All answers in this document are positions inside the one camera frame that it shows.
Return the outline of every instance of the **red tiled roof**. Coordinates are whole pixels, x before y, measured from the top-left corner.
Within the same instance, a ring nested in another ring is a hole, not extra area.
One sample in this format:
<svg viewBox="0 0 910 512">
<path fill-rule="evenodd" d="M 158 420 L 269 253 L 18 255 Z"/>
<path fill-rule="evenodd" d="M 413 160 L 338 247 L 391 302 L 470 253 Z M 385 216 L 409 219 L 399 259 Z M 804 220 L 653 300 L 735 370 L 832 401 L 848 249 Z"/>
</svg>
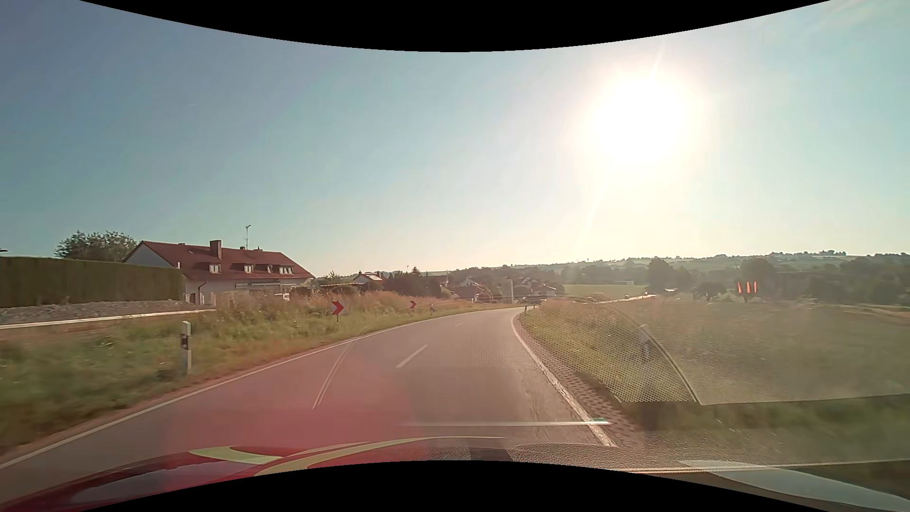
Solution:
<svg viewBox="0 0 910 512">
<path fill-rule="evenodd" d="M 162 241 L 142 241 L 173 267 L 180 263 L 180 270 L 191 281 L 251 280 L 251 279 L 309 279 L 314 277 L 306 269 L 275 251 L 251 251 L 221 248 L 221 259 L 216 258 L 207 245 L 184 245 Z M 221 273 L 208 271 L 210 263 L 220 263 Z M 252 273 L 244 271 L 244 264 L 254 264 Z M 291 267 L 290 274 L 280 273 L 280 267 Z"/>
</svg>

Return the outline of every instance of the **grass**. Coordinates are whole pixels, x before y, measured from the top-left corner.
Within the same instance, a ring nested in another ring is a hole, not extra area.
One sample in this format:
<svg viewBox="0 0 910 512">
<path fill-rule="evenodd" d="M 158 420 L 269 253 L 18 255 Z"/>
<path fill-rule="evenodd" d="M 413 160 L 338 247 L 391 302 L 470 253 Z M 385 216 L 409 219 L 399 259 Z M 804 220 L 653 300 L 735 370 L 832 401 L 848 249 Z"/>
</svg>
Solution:
<svg viewBox="0 0 910 512">
<path fill-rule="evenodd" d="M 691 400 L 683 381 L 642 338 L 607 306 L 547 301 L 520 317 L 521 325 L 554 356 L 589 382 L 599 382 L 621 401 Z"/>
<path fill-rule="evenodd" d="M 348 314 L 337 322 L 332 300 Z M 390 292 L 283 301 L 239 295 L 191 321 L 193 372 L 181 375 L 180 320 L 112 326 L 90 337 L 0 342 L 0 453 L 116 409 L 353 336 L 431 317 L 427 299 Z M 503 307 L 435 301 L 439 317 Z"/>
<path fill-rule="evenodd" d="M 588 297 L 594 293 L 601 293 L 604 300 L 621 299 L 626 295 L 633 297 L 644 293 L 644 286 L 637 284 L 564 284 L 566 295 L 575 297 Z"/>
<path fill-rule="evenodd" d="M 702 404 L 910 393 L 910 319 L 871 308 L 617 302 L 670 354 Z"/>
<path fill-rule="evenodd" d="M 654 389 L 671 391 L 674 382 L 636 357 L 632 330 L 610 310 L 647 324 L 700 404 L 673 396 L 649 401 Z M 615 404 L 620 399 L 646 430 L 670 431 L 668 438 L 697 432 L 705 446 L 761 439 L 755 449 L 774 457 L 845 461 L 910 458 L 910 322 L 888 313 L 671 297 L 553 301 L 520 320 L 595 390 Z"/>
</svg>

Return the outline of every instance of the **curved road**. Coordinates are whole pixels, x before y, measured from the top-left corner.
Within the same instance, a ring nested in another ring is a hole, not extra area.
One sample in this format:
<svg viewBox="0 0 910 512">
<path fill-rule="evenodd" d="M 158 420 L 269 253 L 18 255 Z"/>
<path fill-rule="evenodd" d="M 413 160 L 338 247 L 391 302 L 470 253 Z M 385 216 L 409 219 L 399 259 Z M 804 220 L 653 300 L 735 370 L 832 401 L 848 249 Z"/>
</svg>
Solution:
<svg viewBox="0 0 910 512">
<path fill-rule="evenodd" d="M 222 445 L 313 448 L 424 435 L 600 444 L 599 427 L 546 425 L 581 418 L 516 337 L 518 312 L 465 313 L 374 333 L 38 455 L 16 454 L 18 462 L 8 456 L 0 460 L 0 503 L 112 467 Z"/>
</svg>

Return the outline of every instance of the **gravel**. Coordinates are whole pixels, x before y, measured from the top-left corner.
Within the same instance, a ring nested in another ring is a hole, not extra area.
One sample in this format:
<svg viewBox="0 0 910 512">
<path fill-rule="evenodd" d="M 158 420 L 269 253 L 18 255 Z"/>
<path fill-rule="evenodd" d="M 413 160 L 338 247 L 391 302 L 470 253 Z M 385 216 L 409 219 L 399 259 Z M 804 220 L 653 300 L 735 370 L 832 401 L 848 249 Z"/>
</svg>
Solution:
<svg viewBox="0 0 910 512">
<path fill-rule="evenodd" d="M 82 304 L 51 304 L 0 309 L 0 325 L 13 323 L 53 322 L 80 318 L 104 318 L 147 312 L 178 312 L 211 309 L 183 301 L 86 302 Z"/>
</svg>

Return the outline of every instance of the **hedge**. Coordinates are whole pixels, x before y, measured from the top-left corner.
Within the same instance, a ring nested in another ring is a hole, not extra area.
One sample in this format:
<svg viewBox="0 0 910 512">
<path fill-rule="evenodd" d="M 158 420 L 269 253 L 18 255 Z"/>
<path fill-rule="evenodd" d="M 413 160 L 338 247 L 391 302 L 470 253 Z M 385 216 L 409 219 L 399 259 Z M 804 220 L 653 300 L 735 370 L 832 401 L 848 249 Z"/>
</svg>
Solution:
<svg viewBox="0 0 910 512">
<path fill-rule="evenodd" d="M 0 308 L 184 299 L 178 269 L 110 261 L 0 258 Z"/>
</svg>

